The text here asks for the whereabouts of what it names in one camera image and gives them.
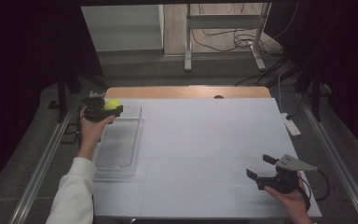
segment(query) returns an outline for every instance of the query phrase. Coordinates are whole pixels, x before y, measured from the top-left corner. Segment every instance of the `tennis ball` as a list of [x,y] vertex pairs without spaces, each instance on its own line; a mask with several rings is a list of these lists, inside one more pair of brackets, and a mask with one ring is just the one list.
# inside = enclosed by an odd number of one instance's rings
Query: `tennis ball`
[[112,100],[108,100],[104,106],[103,109],[104,110],[112,110],[112,109],[116,109],[118,106],[121,106],[121,102],[117,99],[112,99]]

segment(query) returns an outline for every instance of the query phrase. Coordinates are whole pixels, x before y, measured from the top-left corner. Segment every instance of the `wire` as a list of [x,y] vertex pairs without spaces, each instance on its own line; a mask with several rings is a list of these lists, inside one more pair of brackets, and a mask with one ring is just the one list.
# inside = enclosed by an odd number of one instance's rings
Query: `wire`
[[269,73],[277,70],[278,68],[280,68],[284,63],[286,63],[289,60],[289,58],[286,55],[283,55],[282,58],[280,58],[279,61],[277,61],[275,64],[273,64],[264,74],[261,75],[261,77],[257,80],[257,82],[255,83],[256,86],[259,86],[259,82],[261,81],[261,79],[263,79],[263,77],[265,77],[266,75],[268,75]]
[[234,8],[234,3],[231,3],[231,9],[229,10],[229,12],[227,14],[229,14],[230,12],[232,12],[232,9]]
[[254,5],[253,3],[251,3],[251,4],[252,4],[253,9],[255,10],[255,14],[257,14],[258,12],[257,12],[257,10],[255,9],[255,5]]
[[[283,113],[282,104],[281,104],[281,75],[282,75],[282,73],[280,73],[279,76],[278,76],[278,100],[279,100],[278,102],[279,102],[279,109],[280,109],[281,113]],[[302,103],[303,103],[303,97],[301,97],[301,100],[300,100],[300,103],[298,104],[296,113],[293,114],[293,115],[287,115],[286,119],[292,119],[293,117],[298,115],[298,113],[300,112],[300,107],[301,107]]]
[[212,47],[212,46],[205,45],[205,44],[201,44],[201,43],[196,39],[196,37],[194,36],[193,29],[191,29],[191,34],[193,35],[194,41],[196,41],[197,44],[202,45],[203,47],[206,47],[206,48],[209,48],[209,49],[214,49],[214,50],[217,50],[217,51],[227,52],[227,51],[232,51],[232,50],[234,50],[234,49],[237,48],[237,47],[234,47],[234,48],[232,48],[232,49],[216,49],[216,48],[214,48],[214,47]]
[[266,51],[266,49],[264,48],[264,43],[263,41],[259,40],[259,51],[260,54],[267,56],[267,57],[274,57],[274,56],[283,56],[284,54],[284,49],[277,49],[276,51]]
[[234,46],[237,47],[237,48],[246,48],[246,47],[249,47],[252,45],[253,43],[253,39],[251,38],[245,38],[245,39],[242,39],[240,38],[240,36],[250,36],[250,37],[253,37],[255,38],[254,35],[235,35],[236,33],[234,33]]
[[308,184],[307,183],[307,181],[305,181],[305,179],[303,179],[303,178],[301,178],[301,177],[298,177],[300,180],[302,180],[302,182],[304,183],[304,184],[306,184],[307,185],[307,188],[308,188],[308,191],[309,191],[309,195],[310,196],[308,196],[308,198],[310,199],[311,197],[312,197],[312,191],[310,190],[310,184]]
[[299,185],[296,186],[296,189],[303,196],[304,201],[305,201],[305,208],[307,209],[307,212],[308,212],[308,210],[310,210],[310,197],[307,195],[307,193]]
[[245,7],[245,3],[242,3],[242,8],[241,8],[241,12],[240,12],[240,14],[242,14],[242,12],[243,12],[243,8]]
[[260,77],[260,76],[261,76],[261,75],[257,75],[257,76],[247,77],[247,78],[245,78],[245,79],[242,79],[242,80],[238,81],[238,82],[234,85],[234,87],[240,85],[240,84],[241,84],[242,82],[244,82],[244,81],[250,80],[250,79],[255,78],[255,77]]
[[[306,66],[301,70],[301,76],[304,76],[305,69],[306,69]],[[300,100],[300,103],[298,104],[296,113],[293,115],[288,115],[286,117],[286,119],[292,119],[293,117],[297,116],[298,113],[300,112],[300,108],[302,106],[302,103],[304,102],[304,78],[301,79],[301,90],[303,90],[303,91],[300,93],[301,100]]]
[[328,198],[328,196],[330,195],[330,183],[328,182],[328,179],[327,179],[327,177],[326,177],[326,175],[322,172],[322,171],[320,171],[320,170],[318,170],[318,172],[319,172],[319,174],[321,174],[322,175],[322,177],[324,178],[324,181],[325,181],[325,183],[326,183],[326,185],[327,185],[327,191],[326,191],[326,193],[325,193],[325,195],[323,196],[323,197],[321,197],[321,198],[315,198],[315,201],[316,202],[320,202],[320,201],[323,201],[324,199],[326,199],[326,198]]
[[297,13],[298,4],[299,4],[299,3],[297,2],[295,12],[293,13],[292,19],[289,21],[289,23],[287,24],[286,28],[284,28],[284,30],[283,30],[280,34],[275,35],[275,36],[272,37],[270,40],[275,39],[275,38],[281,36],[281,35],[284,34],[284,32],[286,32],[286,30],[290,27],[290,25],[292,24],[292,22],[293,22],[293,20],[294,20],[294,18],[295,18],[296,13]]
[[[238,30],[238,31],[248,31],[248,30],[253,30],[253,29],[240,29],[240,30]],[[202,29],[202,32],[203,32],[205,35],[223,35],[223,34],[227,34],[227,33],[236,32],[236,30],[224,31],[224,32],[219,32],[219,33],[214,33],[214,34],[206,34],[206,33],[204,32],[204,30]]]

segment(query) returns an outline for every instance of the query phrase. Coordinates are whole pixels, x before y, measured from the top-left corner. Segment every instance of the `transparent plastic tray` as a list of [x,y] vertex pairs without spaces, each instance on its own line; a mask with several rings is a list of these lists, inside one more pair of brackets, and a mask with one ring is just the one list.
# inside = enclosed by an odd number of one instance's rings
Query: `transparent plastic tray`
[[106,126],[94,155],[94,180],[134,175],[142,134],[142,108],[124,105],[123,113]]

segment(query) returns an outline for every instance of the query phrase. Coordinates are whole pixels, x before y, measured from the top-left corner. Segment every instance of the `gray floor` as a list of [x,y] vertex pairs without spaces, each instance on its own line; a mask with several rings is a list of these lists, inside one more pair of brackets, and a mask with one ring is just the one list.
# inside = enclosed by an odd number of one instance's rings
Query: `gray floor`
[[[253,58],[246,52],[233,55],[196,55],[193,71],[190,73],[184,72],[182,57],[164,57],[161,52],[102,53],[100,58],[105,73],[102,80],[112,86],[233,86],[243,78],[260,75],[260,72],[255,68]],[[277,60],[278,58],[267,58],[266,64],[271,66]],[[276,77],[281,71],[289,67],[290,63],[268,78]],[[103,91],[86,79],[81,78],[80,81],[83,84],[82,94],[87,94],[90,91]],[[296,77],[292,77],[281,83],[282,110],[289,114],[295,113],[301,103],[293,90],[295,81]],[[251,79],[241,84],[248,85],[254,82],[255,79]],[[271,88],[270,92],[279,102],[278,87]],[[51,100],[57,100],[55,85],[42,92],[40,107],[34,121],[0,174],[0,223],[7,223],[10,220],[13,210],[57,125],[58,111],[48,110],[48,104]],[[325,98],[321,101],[321,116],[324,127],[358,184],[358,141],[337,118]],[[358,223],[358,214],[351,199],[343,188],[331,162],[327,159],[323,145],[312,129],[304,110],[301,109],[298,115],[293,118],[293,121],[302,132],[299,137],[292,138],[298,157],[323,170],[328,176],[332,188],[329,198],[318,203],[324,217],[315,221],[332,224]],[[71,141],[72,138],[71,135],[65,135],[62,141]],[[26,218],[26,223],[45,222],[59,180],[62,175],[67,173],[75,155],[75,145],[59,145]],[[324,195],[325,185],[323,180],[316,174],[309,173],[307,175],[315,196]],[[99,217],[97,223],[115,222]],[[251,220],[251,223],[283,223],[283,220]]]

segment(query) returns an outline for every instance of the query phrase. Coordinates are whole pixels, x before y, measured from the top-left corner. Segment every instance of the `white tabletop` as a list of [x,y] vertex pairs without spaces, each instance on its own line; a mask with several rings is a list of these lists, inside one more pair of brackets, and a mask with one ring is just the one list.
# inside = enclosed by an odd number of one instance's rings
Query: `white tabletop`
[[[296,157],[274,99],[120,101],[143,109],[136,173],[95,182],[96,216],[287,217],[246,176],[275,176],[263,154]],[[321,216],[313,198],[309,215]]]

